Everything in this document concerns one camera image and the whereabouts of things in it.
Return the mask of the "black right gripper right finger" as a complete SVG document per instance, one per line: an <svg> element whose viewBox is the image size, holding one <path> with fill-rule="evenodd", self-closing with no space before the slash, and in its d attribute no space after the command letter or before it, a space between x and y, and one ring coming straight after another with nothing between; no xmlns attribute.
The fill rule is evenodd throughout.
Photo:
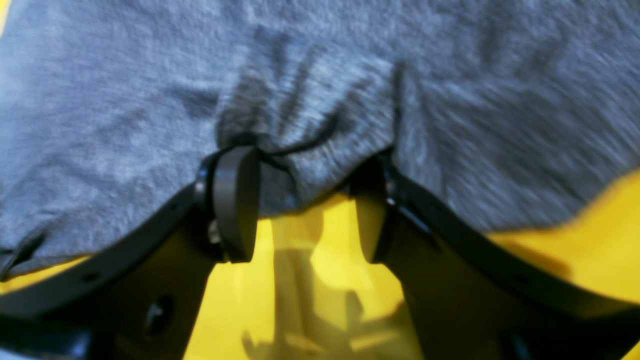
<svg viewBox="0 0 640 360"><path fill-rule="evenodd" d="M378 153L350 176L362 253L398 279L426 360L621 360L639 306L588 291L467 225Z"/></svg>

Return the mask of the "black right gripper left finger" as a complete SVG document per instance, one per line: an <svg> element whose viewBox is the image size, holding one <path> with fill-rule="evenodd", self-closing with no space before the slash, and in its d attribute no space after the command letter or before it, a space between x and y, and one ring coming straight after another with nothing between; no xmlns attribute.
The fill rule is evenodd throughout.
<svg viewBox="0 0 640 360"><path fill-rule="evenodd" d="M259 151L206 157L195 180L129 235L1 296L3 360L180 360L219 263L253 258Z"/></svg>

